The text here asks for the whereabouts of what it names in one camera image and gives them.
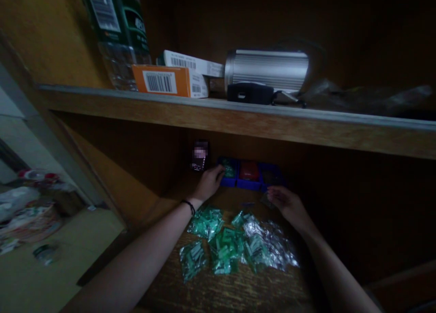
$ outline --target black wristband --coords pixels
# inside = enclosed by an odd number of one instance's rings
[[[190,208],[191,208],[191,214],[192,214],[192,215],[195,214],[194,206],[193,206],[190,202],[188,202],[188,201],[185,200],[185,199],[182,199],[181,203],[186,203],[186,204],[188,204],[188,205],[190,206]]]

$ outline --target person's left hand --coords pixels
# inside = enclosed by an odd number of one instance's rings
[[[221,179],[224,177],[225,170],[226,168],[222,165],[217,165],[216,167],[203,172],[197,188],[189,198],[196,199],[203,204],[203,202],[209,199],[218,190]]]

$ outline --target blue container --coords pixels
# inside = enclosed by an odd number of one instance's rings
[[[268,189],[269,186],[285,186],[286,187],[286,181],[283,177],[282,172],[280,171],[279,167],[276,166],[275,164],[268,164],[268,163],[258,163],[258,167],[259,167],[259,172],[260,175],[262,177],[262,186],[261,186],[261,191],[263,193],[265,193]],[[264,178],[263,178],[263,172],[264,171],[271,171],[276,177],[277,177],[277,182],[273,183],[273,184],[267,184]]]
[[[230,162],[232,162],[232,165],[236,169],[236,171],[235,171],[236,175],[235,175],[235,178],[223,178],[221,180],[221,184],[220,185],[224,186],[224,187],[236,187],[236,179],[237,179],[237,177],[239,175],[239,161],[237,159],[232,159],[232,158],[229,158],[229,157],[225,157],[225,158],[229,159]],[[224,159],[224,156],[220,156],[218,158],[218,163],[217,164],[220,164],[222,159]]]
[[[259,169],[259,163],[256,163],[259,170],[259,181],[250,181],[250,180],[244,180],[239,178],[239,173],[241,170],[241,162],[239,162],[239,169],[238,169],[238,180],[236,182],[236,187],[243,188],[243,189],[249,189],[249,190],[256,190],[259,191],[261,185],[263,184],[262,174],[260,173]]]

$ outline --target silver cylinder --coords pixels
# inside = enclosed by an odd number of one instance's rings
[[[241,81],[271,86],[275,91],[298,92],[306,78],[309,58],[302,52],[232,50],[224,76],[227,86]]]

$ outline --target orange box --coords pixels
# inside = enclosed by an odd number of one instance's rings
[[[132,69],[142,93],[192,98],[209,96],[205,77],[193,69],[157,65],[133,65]]]

